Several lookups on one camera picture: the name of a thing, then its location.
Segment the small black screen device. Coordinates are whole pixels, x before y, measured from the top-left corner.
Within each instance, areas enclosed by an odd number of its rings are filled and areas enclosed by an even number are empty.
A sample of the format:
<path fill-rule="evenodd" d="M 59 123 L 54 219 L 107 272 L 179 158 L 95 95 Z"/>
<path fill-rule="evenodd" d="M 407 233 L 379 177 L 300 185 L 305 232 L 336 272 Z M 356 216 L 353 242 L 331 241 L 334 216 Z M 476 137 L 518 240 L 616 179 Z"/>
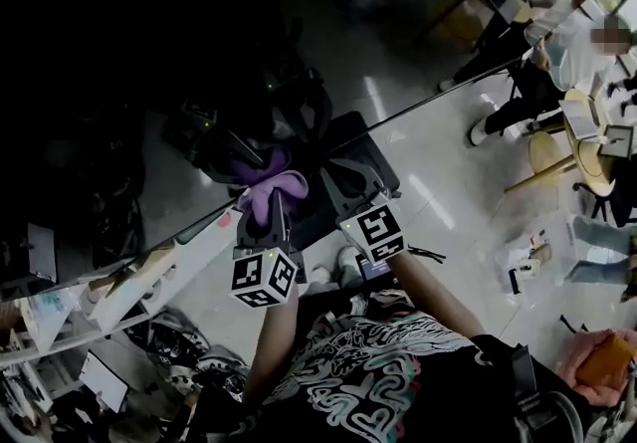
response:
<path fill-rule="evenodd" d="M 357 254 L 355 256 L 355 262 L 364 282 L 370 282 L 376 279 L 391 280 L 393 278 L 393 273 L 385 261 L 372 264 L 363 255 Z"/>

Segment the white tablet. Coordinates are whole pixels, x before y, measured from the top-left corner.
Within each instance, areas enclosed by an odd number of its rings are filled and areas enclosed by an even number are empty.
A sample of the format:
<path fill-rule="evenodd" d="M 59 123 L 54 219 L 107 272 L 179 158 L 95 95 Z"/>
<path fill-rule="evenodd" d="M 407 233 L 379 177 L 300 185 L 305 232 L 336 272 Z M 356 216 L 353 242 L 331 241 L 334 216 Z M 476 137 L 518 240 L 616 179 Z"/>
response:
<path fill-rule="evenodd" d="M 98 395 L 111 411 L 120 412 L 129 386 L 90 350 L 83 363 L 79 381 Z"/>

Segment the black framed tablet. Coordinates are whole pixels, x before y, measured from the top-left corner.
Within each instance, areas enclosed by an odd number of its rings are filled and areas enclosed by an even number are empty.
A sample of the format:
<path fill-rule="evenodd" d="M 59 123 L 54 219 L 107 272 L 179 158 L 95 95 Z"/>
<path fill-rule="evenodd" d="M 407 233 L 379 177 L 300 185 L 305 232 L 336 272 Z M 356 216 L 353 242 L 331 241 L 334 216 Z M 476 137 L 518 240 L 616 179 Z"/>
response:
<path fill-rule="evenodd" d="M 604 131 L 604 142 L 599 148 L 600 156 L 630 160 L 633 151 L 635 127 L 610 124 Z"/>

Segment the person's black printed shirt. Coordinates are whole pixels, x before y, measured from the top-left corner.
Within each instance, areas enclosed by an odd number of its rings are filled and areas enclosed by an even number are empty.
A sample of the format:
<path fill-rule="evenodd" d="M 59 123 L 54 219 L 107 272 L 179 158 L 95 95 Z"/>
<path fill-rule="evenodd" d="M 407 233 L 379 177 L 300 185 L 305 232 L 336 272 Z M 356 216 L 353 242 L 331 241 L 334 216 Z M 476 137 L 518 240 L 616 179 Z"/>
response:
<path fill-rule="evenodd" d="M 591 422 L 524 347 L 381 292 L 362 316 L 307 327 L 260 406 L 203 397 L 187 443 L 583 443 Z"/>

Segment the orange pouch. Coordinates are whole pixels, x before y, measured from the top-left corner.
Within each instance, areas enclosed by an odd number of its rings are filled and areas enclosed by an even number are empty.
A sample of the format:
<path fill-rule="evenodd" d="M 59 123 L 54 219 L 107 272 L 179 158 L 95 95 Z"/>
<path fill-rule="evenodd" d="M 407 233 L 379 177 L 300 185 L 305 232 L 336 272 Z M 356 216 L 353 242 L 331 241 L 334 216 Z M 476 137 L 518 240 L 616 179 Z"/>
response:
<path fill-rule="evenodd" d="M 610 334 L 576 370 L 579 383 L 589 387 L 619 389 L 637 348 L 616 334 Z"/>

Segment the purple fleece cloth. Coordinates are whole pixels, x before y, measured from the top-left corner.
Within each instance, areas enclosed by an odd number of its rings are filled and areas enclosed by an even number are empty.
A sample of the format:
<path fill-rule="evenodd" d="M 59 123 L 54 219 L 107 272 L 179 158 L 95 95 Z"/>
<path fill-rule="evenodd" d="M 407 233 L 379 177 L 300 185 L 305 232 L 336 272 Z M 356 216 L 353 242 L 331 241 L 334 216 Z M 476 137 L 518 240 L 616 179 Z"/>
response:
<path fill-rule="evenodd" d="M 247 188 L 239 196 L 236 209 L 244 213 L 251 210 L 256 224 L 265 228 L 269 225 L 270 199 L 275 190 L 279 190 L 286 201 L 303 200 L 309 194 L 309 185 L 300 172 L 286 170 Z"/>

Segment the clear plastic bag of items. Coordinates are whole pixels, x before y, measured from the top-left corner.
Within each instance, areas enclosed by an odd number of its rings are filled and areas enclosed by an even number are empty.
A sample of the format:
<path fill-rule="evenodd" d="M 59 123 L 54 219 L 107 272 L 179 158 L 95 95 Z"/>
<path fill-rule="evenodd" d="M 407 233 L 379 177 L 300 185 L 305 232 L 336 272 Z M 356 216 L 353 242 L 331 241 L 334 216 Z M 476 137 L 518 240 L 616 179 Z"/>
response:
<path fill-rule="evenodd" d="M 496 248 L 492 254 L 498 281 L 506 294 L 523 292 L 524 284 L 537 279 L 552 259 L 547 231 L 539 228 Z"/>

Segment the person's left forearm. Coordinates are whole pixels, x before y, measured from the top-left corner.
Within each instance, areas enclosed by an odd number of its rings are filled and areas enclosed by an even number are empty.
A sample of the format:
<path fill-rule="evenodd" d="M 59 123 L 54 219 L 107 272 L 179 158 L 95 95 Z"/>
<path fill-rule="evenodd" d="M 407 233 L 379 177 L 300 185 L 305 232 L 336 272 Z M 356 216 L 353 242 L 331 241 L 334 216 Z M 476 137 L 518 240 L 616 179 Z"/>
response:
<path fill-rule="evenodd" d="M 290 297 L 286 304 L 267 309 L 245 384 L 243 403 L 246 406 L 260 406 L 290 368 L 298 305 L 298 299 Z"/>

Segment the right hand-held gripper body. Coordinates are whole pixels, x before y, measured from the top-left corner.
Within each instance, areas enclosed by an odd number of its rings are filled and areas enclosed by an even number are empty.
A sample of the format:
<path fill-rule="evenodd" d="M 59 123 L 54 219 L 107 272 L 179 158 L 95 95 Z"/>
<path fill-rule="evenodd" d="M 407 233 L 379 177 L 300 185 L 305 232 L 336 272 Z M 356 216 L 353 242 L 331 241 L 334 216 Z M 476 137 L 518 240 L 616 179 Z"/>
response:
<path fill-rule="evenodd" d="M 400 210 L 383 188 L 337 221 L 347 241 L 372 265 L 404 251 Z"/>

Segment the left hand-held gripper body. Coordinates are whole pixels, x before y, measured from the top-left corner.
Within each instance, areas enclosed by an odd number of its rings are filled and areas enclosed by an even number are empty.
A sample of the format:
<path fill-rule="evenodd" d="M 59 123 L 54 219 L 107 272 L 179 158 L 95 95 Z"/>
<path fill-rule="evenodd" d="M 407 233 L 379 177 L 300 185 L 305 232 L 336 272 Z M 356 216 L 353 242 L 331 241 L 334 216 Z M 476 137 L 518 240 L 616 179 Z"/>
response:
<path fill-rule="evenodd" d="M 303 254 L 294 248 L 237 243 L 233 249 L 230 295 L 251 309 L 286 303 L 293 283 L 304 282 Z"/>

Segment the person's grey trousers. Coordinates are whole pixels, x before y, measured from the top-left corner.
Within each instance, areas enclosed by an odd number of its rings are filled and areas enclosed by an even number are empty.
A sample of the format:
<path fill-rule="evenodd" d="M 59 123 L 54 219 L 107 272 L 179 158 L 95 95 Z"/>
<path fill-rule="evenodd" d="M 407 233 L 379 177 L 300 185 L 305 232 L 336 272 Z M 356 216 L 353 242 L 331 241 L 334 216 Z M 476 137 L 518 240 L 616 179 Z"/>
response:
<path fill-rule="evenodd" d="M 319 294 L 347 290 L 347 289 L 356 289 L 363 285 L 364 281 L 360 274 L 356 275 L 353 272 L 344 273 L 341 269 L 337 272 L 331 272 L 332 282 L 323 286 L 312 286 L 309 284 L 306 291 L 300 295 L 300 299 L 308 299 L 309 297 L 313 297 Z"/>

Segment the white shelf unit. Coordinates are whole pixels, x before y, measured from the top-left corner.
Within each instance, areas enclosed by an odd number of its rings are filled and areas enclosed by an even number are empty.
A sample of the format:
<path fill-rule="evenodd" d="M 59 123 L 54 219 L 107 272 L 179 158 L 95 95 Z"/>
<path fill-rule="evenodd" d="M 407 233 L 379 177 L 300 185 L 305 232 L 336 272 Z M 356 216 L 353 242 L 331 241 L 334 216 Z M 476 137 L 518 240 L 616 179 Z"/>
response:
<path fill-rule="evenodd" d="M 0 369 L 37 360 L 123 331 L 157 315 L 236 242 L 241 213 L 229 209 L 198 232 L 178 237 L 131 264 L 120 279 L 103 277 L 16 300 L 23 332 L 11 332 Z"/>

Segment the person's right forearm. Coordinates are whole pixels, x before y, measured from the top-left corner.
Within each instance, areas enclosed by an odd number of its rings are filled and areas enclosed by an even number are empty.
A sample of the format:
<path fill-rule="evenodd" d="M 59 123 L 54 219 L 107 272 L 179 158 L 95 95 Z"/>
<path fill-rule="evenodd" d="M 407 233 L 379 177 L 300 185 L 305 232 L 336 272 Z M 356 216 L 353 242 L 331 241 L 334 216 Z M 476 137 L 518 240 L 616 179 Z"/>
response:
<path fill-rule="evenodd" d="M 401 252 L 387 264 L 418 311 L 467 338 L 485 333 L 474 314 L 411 254 Z"/>

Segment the person's right white shoe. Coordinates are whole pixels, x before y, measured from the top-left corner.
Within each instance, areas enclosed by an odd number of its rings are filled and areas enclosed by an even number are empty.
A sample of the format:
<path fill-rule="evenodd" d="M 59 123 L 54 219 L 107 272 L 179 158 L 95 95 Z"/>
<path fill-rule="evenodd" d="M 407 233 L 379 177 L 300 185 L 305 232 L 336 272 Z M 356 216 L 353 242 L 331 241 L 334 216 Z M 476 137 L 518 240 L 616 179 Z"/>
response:
<path fill-rule="evenodd" d="M 338 266 L 340 269 L 346 272 L 353 272 L 358 275 L 360 273 L 357 257 L 359 256 L 359 251 L 355 247 L 344 247 L 339 251 L 338 254 Z"/>

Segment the wooden stool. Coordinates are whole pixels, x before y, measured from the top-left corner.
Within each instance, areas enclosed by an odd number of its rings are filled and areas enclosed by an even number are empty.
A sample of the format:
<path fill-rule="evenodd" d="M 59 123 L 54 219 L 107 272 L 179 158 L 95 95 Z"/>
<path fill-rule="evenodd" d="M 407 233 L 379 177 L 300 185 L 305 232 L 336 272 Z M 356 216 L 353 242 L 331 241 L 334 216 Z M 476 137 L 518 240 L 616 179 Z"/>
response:
<path fill-rule="evenodd" d="M 574 156 L 562 156 L 557 141 L 545 131 L 534 133 L 528 144 L 533 175 L 505 189 L 506 194 L 517 192 L 533 184 L 549 182 L 576 167 Z"/>

